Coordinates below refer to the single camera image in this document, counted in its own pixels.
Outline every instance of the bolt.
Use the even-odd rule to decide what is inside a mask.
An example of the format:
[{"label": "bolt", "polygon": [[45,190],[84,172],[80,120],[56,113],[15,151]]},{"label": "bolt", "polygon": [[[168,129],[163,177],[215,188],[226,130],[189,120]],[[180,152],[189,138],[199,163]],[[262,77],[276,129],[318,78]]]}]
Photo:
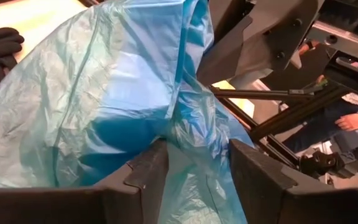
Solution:
[{"label": "bolt", "polygon": [[280,51],[279,53],[276,54],[276,58],[277,59],[281,59],[281,58],[284,58],[285,57],[285,53]]},{"label": "bolt", "polygon": [[335,161],[336,161],[335,159],[328,159],[327,164],[330,165],[330,166],[334,165]]},{"label": "bolt", "polygon": [[326,37],[326,44],[336,44],[338,42],[338,38],[335,35],[329,35]]},{"label": "bolt", "polygon": [[302,20],[301,19],[295,19],[295,21],[293,21],[292,26],[293,27],[299,27],[302,25]]},{"label": "bolt", "polygon": [[271,33],[272,33],[271,30],[267,30],[266,32],[264,32],[264,35],[269,35],[269,34],[271,34]]}]

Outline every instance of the person's leg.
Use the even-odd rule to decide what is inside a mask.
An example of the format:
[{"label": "person's leg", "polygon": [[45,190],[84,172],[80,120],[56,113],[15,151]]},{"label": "person's leg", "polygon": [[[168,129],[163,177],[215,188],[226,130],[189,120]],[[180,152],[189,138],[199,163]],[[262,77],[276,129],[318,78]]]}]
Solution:
[{"label": "person's leg", "polygon": [[281,133],[284,133],[286,131],[289,131],[293,128],[296,128],[298,127],[299,125],[302,125],[304,123],[310,123],[310,122],[313,122],[315,119],[319,119],[320,117],[324,116],[324,109],[321,109],[321,110],[318,110],[316,112],[314,112],[311,116],[305,118],[304,120],[302,121],[299,121],[293,125],[285,125],[283,127],[280,127],[279,130],[277,130],[276,132],[272,133],[273,135],[276,135],[276,134],[281,134]]},{"label": "person's leg", "polygon": [[325,107],[304,127],[286,139],[283,144],[295,153],[303,151],[341,131],[335,121],[341,116],[353,113],[358,113],[358,106],[340,99]]}]

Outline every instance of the screw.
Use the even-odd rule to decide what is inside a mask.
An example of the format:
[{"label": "screw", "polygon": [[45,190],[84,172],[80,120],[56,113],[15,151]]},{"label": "screw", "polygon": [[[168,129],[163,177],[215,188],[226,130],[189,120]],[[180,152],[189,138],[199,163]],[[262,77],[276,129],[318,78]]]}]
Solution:
[{"label": "screw", "polygon": [[301,19],[295,19],[295,21],[293,21],[292,26],[293,27],[299,27],[302,25],[302,20]]},{"label": "screw", "polygon": [[336,44],[338,42],[338,38],[335,35],[329,35],[326,38],[326,43],[329,44]]},{"label": "screw", "polygon": [[285,57],[285,53],[280,51],[279,53],[276,54],[276,58],[277,59],[281,59],[281,58],[284,58]]},{"label": "screw", "polygon": [[272,33],[271,30],[267,30],[266,32],[264,32],[264,35],[269,35],[269,34],[271,34],[271,33]]}]

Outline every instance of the crumpled plastic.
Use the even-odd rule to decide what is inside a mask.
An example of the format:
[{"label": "crumpled plastic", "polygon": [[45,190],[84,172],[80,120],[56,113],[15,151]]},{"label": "crumpled plastic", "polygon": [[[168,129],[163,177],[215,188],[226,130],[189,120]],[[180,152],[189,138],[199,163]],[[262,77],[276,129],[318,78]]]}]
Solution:
[{"label": "crumpled plastic", "polygon": [[252,142],[195,79],[212,42],[207,0],[108,1],[64,22],[0,84],[0,187],[91,185],[163,136],[160,223],[246,223],[227,144]]}]

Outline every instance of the metal rod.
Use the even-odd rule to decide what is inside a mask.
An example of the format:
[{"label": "metal rod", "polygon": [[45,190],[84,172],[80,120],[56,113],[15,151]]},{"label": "metal rod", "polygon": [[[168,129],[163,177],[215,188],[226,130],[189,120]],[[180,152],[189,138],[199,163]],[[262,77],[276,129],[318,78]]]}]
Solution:
[{"label": "metal rod", "polygon": [[287,91],[259,91],[259,90],[220,90],[212,89],[217,98],[238,98],[238,99],[254,99],[254,100],[308,100],[312,99],[314,95],[311,94],[296,94]]},{"label": "metal rod", "polygon": [[290,107],[251,129],[250,137],[252,140],[257,141],[269,134],[277,133],[283,129],[284,126],[296,125],[319,109],[338,100],[346,93],[348,93],[348,91],[342,87],[328,85],[324,90],[313,97],[313,99]]},{"label": "metal rod", "polygon": [[[218,98],[218,100],[240,121],[241,124],[247,124],[247,126],[252,128],[257,127],[257,123],[250,117],[248,114],[243,112],[236,104],[227,98]],[[279,142],[274,136],[269,135],[268,140],[270,142]],[[299,158],[291,152],[287,147],[282,144],[276,144],[275,147],[271,145],[262,144],[260,141],[255,141],[259,147],[262,148],[270,157],[296,169],[299,164]]]}]

